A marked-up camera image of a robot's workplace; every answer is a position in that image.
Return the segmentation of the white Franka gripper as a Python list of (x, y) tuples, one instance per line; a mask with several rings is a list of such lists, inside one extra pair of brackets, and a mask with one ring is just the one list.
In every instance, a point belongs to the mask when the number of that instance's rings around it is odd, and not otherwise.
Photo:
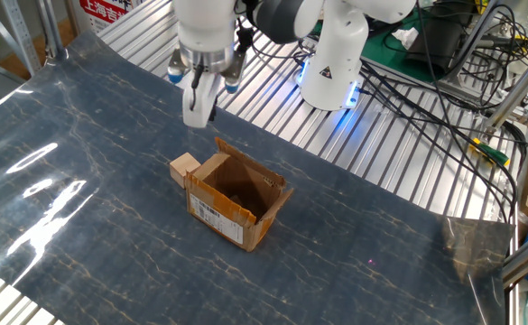
[(204, 72), (200, 77), (191, 74), (191, 84), (184, 89), (182, 98), (183, 123), (189, 127), (205, 128), (217, 115), (216, 96), (221, 86), (221, 76)]

